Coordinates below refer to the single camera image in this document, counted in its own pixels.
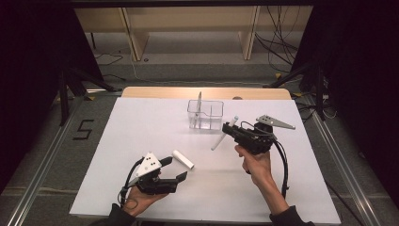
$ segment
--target floor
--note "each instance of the floor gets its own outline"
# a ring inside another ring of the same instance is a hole
[[[271,34],[264,33],[261,36],[269,39]],[[288,64],[269,55],[258,41],[254,43],[251,60],[243,60],[237,35],[229,32],[153,33],[139,62],[130,59],[129,45],[123,34],[94,34],[94,38],[96,49],[93,49],[93,54],[97,57],[104,79],[117,88],[260,88],[276,81],[276,73],[281,72],[274,68],[290,70]],[[294,32],[287,41],[297,46],[300,38],[301,33]],[[286,83],[284,88],[292,93],[299,92],[299,81],[300,77]],[[88,89],[98,89],[89,83],[86,86]],[[60,105],[58,100],[54,101],[32,150],[26,154],[0,196],[0,225],[8,225],[12,219],[15,222],[18,213],[23,213],[19,225],[89,225],[93,221],[92,218],[71,216],[69,209],[118,95],[100,93],[88,95],[90,98],[71,97],[72,120],[66,127],[58,126]],[[298,102],[320,169],[333,187],[330,189],[331,199],[342,225],[360,225],[356,218],[364,225],[397,225],[397,207],[378,182],[367,160],[361,157],[361,150],[352,140],[339,112],[333,107],[326,108],[324,114],[327,119],[320,121],[312,109],[307,108],[308,105],[314,105],[311,94],[294,99]],[[86,140],[77,139],[82,136],[78,131],[82,120],[92,120],[87,124],[92,133]],[[28,191],[35,195],[28,202],[21,202],[26,200]],[[353,214],[341,200],[347,203]]]

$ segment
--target transparent box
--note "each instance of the transparent box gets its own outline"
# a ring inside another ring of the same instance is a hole
[[[223,118],[223,102],[188,101],[188,119],[192,129],[220,130]]]

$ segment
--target wrist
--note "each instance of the wrist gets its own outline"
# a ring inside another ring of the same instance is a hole
[[[132,217],[137,217],[140,214],[138,211],[138,201],[134,200],[127,200],[126,203],[123,205],[122,210]]]

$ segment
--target forearm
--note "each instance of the forearm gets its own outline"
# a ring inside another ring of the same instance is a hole
[[[273,178],[264,179],[257,186],[264,200],[267,202],[272,215],[278,215],[289,208],[287,201],[282,197]]]

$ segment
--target white tabletop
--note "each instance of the white tabletop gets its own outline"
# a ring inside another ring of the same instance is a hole
[[[287,153],[287,202],[296,205],[306,221],[340,224],[323,176],[311,149],[294,101],[222,100],[223,121],[238,116],[254,124],[268,115],[292,124],[295,130],[274,128]],[[139,217],[163,221],[260,223],[270,222],[270,211],[250,176],[242,169],[236,143],[226,136],[215,151],[220,131],[190,129],[188,99],[118,98],[105,127],[71,214],[108,216],[133,164],[147,152],[159,159],[179,150],[195,164],[187,169],[177,160],[162,169],[161,178],[187,171],[177,192],[156,202]],[[278,186],[283,166],[276,147],[271,149],[272,173]]]

